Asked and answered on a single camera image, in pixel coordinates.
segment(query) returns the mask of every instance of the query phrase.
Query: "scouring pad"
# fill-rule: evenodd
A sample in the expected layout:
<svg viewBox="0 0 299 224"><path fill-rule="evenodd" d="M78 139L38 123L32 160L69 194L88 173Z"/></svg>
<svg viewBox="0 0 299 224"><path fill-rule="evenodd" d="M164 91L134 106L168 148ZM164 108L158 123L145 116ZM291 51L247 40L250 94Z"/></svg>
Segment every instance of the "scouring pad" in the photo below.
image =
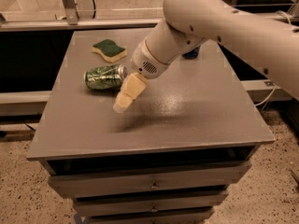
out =
<svg viewBox="0 0 299 224"><path fill-rule="evenodd" d="M114 63L127 55L125 48L119 47L110 39L94 44L93 52L100 54L108 63Z"/></svg>

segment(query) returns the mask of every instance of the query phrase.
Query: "speckled floor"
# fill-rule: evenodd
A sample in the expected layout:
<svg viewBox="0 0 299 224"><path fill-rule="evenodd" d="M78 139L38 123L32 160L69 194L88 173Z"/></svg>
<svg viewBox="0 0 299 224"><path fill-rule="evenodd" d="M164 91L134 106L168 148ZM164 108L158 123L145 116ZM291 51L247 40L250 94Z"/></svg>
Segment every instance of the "speckled floor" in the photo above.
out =
<svg viewBox="0 0 299 224"><path fill-rule="evenodd" d="M251 169L228 188L206 224L299 223L299 188L289 171L299 172L298 136L276 109L263 117L277 141L258 149ZM7 132L0 138L0 223L76 223L72 203L48 186L49 175L38 162L26 160L34 131L3 123L0 130Z"/></svg>

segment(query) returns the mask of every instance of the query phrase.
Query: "table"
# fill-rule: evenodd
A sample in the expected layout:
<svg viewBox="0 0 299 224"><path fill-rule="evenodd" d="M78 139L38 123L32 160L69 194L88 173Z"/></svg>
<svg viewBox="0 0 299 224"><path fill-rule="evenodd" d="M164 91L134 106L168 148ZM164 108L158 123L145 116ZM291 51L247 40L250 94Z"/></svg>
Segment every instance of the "table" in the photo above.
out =
<svg viewBox="0 0 299 224"><path fill-rule="evenodd" d="M91 223L201 221L274 136L213 41L178 57L123 114L118 90L90 91L83 74L107 63L92 45L126 47L129 65L150 28L74 32L27 158Z"/></svg>

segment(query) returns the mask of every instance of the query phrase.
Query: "floor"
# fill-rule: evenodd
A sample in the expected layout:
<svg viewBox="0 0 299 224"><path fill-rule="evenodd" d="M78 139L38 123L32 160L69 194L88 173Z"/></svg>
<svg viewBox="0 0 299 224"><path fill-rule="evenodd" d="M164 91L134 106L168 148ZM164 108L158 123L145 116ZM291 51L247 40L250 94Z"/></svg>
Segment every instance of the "floor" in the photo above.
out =
<svg viewBox="0 0 299 224"><path fill-rule="evenodd" d="M103 4L103 8L98 8L99 17L106 16L112 7L116 17L120 13L123 17L144 14L144 8L137 7L135 0L105 1L96 0L98 5ZM118 9L121 1L129 4L128 13ZM155 7L161 7L161 1L147 0L152 7L147 16L160 16L161 10ZM16 9L16 2L10 0L9 7L7 9L14 11L9 18L18 20L20 11ZM35 5L29 8L28 13L23 9L24 19L38 9ZM38 18L48 19L51 14L50 19L53 19L54 13L44 12ZM214 215L206 224L299 223L299 188L290 173L290 169L299 173L298 134L284 118L283 109L270 106L262 115L277 141L258 149L251 158L251 169L229 187L230 195L215 207ZM23 122L0 122L0 223L75 224L76 213L71 201L62 199L48 186L49 175L38 162L26 160L35 133L31 128L36 129L38 120L24 122L29 126Z"/></svg>

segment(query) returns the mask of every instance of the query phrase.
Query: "drawer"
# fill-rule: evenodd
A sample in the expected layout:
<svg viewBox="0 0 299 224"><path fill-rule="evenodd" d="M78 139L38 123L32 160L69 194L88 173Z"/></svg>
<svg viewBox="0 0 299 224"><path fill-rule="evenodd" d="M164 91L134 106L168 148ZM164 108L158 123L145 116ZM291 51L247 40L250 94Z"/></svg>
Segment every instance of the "drawer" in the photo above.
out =
<svg viewBox="0 0 299 224"><path fill-rule="evenodd" d="M87 198L74 201L75 210L82 217L135 213L157 213L165 210L212 207L227 197L227 191L195 191L179 189L162 192L117 195L108 198Z"/></svg>
<svg viewBox="0 0 299 224"><path fill-rule="evenodd" d="M91 224L169 224L179 222L200 222L213 214L212 208L196 208L161 213L131 214L90 218Z"/></svg>
<svg viewBox="0 0 299 224"><path fill-rule="evenodd" d="M63 197L80 198L168 189L229 185L250 168L249 161L159 167L86 175L50 177Z"/></svg>

